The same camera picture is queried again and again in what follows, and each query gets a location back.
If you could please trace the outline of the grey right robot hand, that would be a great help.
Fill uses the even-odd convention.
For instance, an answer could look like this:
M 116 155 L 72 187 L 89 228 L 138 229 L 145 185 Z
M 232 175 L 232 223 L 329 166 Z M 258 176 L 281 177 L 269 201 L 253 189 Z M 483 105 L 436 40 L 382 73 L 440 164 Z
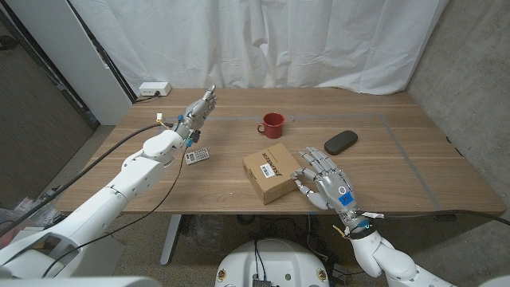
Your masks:
M 351 180 L 322 151 L 306 147 L 300 151 L 312 169 L 300 167 L 291 175 L 299 191 L 321 210 L 334 210 L 350 234 L 360 233 L 371 227 L 370 220 L 357 215 L 357 202 Z

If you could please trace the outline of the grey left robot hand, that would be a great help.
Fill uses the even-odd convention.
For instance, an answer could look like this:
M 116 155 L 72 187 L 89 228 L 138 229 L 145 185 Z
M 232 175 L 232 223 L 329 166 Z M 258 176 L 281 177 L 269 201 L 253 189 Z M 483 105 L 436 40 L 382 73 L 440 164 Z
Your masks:
M 217 97 L 215 85 L 211 85 L 203 97 L 190 104 L 182 115 L 182 119 L 174 125 L 172 130 L 186 139 L 194 131 L 198 131 L 206 121 L 208 115 L 215 109 Z

